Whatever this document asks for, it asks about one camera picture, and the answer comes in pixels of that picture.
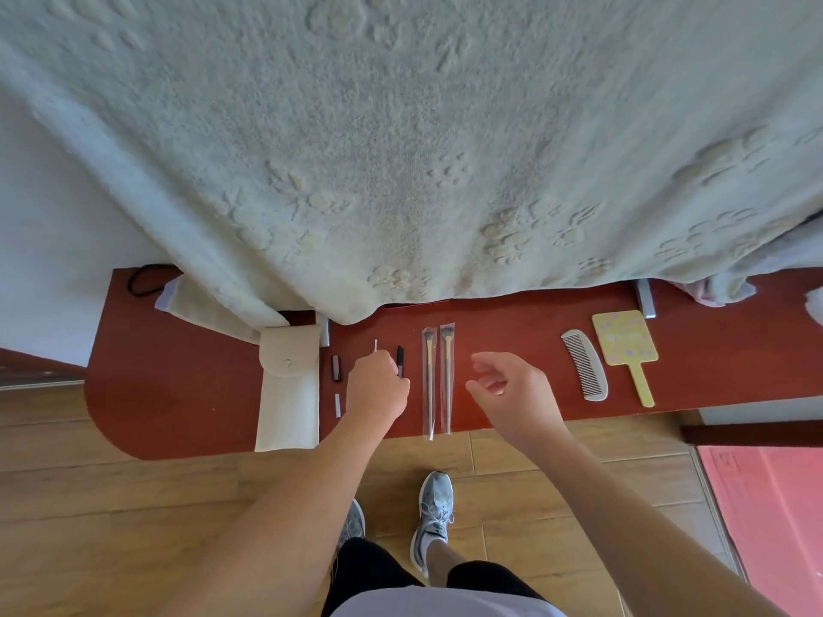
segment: gray sneaker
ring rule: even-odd
[[[452,480],[443,472],[432,472],[420,487],[420,525],[411,538],[409,555],[415,567],[428,578],[426,557],[421,549],[423,537],[428,534],[448,543],[446,527],[454,521],[454,491]]]
[[[365,515],[356,500],[351,501],[349,514],[345,516],[343,530],[340,531],[340,539],[337,540],[337,549],[340,550],[346,541],[354,537],[365,539]]]

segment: white shirt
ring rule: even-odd
[[[365,591],[343,602],[333,617],[565,617],[554,606],[530,597],[488,591],[404,587]]]

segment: red wooden desk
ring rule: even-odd
[[[254,448],[262,369],[258,347],[154,309],[154,297],[126,291],[133,269],[115,270],[89,362],[86,398],[100,431],[141,459],[247,452]],[[177,271],[153,271],[162,285]],[[657,403],[652,411],[823,395],[823,327],[809,317],[805,293],[823,285],[823,269],[786,270],[756,278],[759,293],[711,309],[653,281],[658,317],[649,321],[660,361],[643,369]],[[625,366],[605,366],[609,397],[585,401],[560,335],[586,332],[597,345],[591,315],[636,309],[628,283],[585,290],[540,290],[484,300],[452,300],[382,308],[356,325],[331,326],[320,351],[320,435],[336,423],[330,357],[344,372],[372,351],[375,338],[392,355],[406,350],[411,395],[389,437],[422,432],[421,330],[455,322],[454,430],[485,428],[486,417],[463,387],[469,355],[508,350],[545,370],[566,419],[638,414],[643,408]],[[293,322],[314,321],[293,312]]]

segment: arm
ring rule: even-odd
[[[483,376],[468,391],[561,492],[634,617],[785,615],[574,440],[545,374],[510,353],[472,358]]]
[[[358,359],[334,431],[217,541],[160,617],[305,614],[365,466],[408,391],[386,351]]]

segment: white wall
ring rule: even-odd
[[[88,364],[113,268],[168,261],[0,91],[0,347]]]
[[[792,422],[823,419],[823,396],[787,401],[750,402],[725,407],[706,407],[700,417],[707,425],[742,425],[750,422]]]

